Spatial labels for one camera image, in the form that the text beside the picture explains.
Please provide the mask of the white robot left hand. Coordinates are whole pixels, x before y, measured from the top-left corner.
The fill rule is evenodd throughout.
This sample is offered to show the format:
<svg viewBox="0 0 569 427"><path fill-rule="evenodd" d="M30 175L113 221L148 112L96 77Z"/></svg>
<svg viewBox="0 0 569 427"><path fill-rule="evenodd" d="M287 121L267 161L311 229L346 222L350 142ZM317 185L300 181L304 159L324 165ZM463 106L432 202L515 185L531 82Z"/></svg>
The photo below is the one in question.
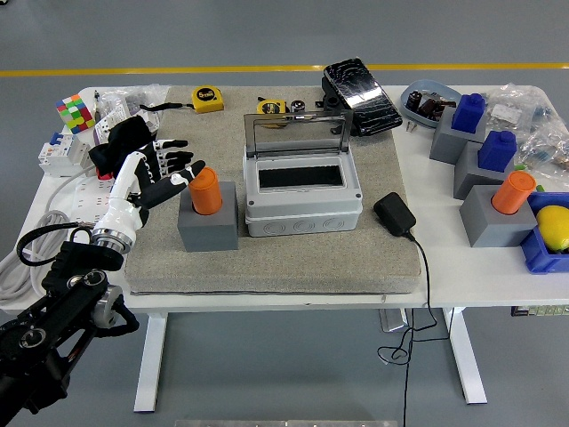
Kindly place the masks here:
<svg viewBox="0 0 569 427"><path fill-rule="evenodd" d="M108 210L92 230L91 243L128 253L148 211L180 194L205 168L193 161L186 141L158 140L125 157L108 198Z"/></svg>

